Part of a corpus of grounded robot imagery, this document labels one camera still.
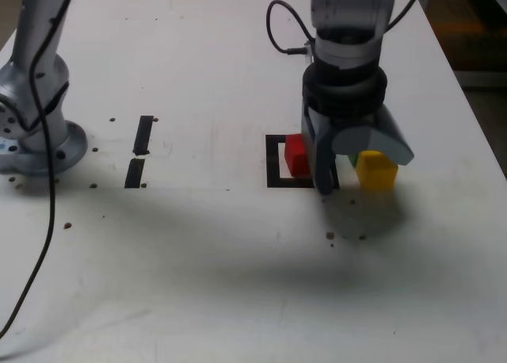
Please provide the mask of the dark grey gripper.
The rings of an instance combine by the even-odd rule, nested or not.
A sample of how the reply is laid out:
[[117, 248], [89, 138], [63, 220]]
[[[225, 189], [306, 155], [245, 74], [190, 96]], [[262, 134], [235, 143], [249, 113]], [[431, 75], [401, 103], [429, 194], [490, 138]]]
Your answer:
[[332, 165], [336, 155], [378, 151], [392, 163], [402, 166], [408, 165], [414, 158], [412, 149], [385, 105], [368, 113], [333, 112], [325, 117], [308, 104], [303, 104], [301, 133], [314, 187], [324, 196], [334, 191]]

